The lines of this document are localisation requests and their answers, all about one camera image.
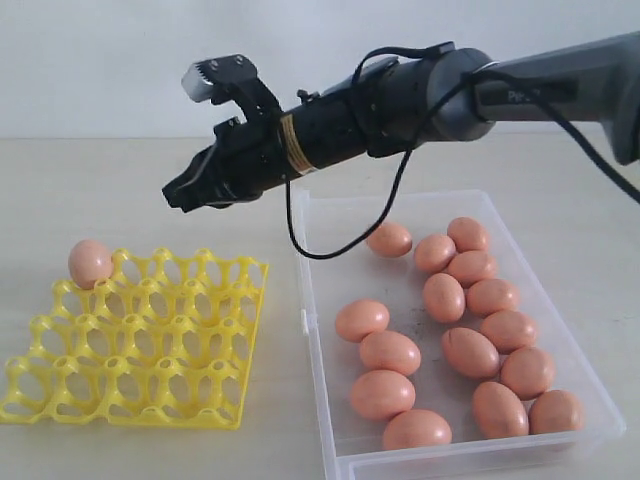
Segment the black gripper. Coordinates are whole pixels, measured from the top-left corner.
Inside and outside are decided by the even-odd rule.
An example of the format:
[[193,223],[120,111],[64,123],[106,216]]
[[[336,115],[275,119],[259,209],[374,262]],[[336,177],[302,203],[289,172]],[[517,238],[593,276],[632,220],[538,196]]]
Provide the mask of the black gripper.
[[384,158],[400,151],[398,140],[364,131],[348,82],[299,96],[301,104],[287,112],[261,107],[245,123],[216,128],[214,145],[162,188],[169,206],[183,213],[225,209],[361,154]]

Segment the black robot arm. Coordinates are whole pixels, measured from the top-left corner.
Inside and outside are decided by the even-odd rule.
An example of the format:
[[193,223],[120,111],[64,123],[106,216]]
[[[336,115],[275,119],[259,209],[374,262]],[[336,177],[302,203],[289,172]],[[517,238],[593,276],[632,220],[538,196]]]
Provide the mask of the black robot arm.
[[192,64],[195,102],[233,102],[241,118],[163,187],[185,212],[258,199],[288,180],[359,155],[388,157],[427,142],[470,142],[498,122],[566,120],[602,126],[615,160],[639,158],[639,37],[635,33],[496,62],[451,42],[383,47],[322,92],[283,110],[240,54]]

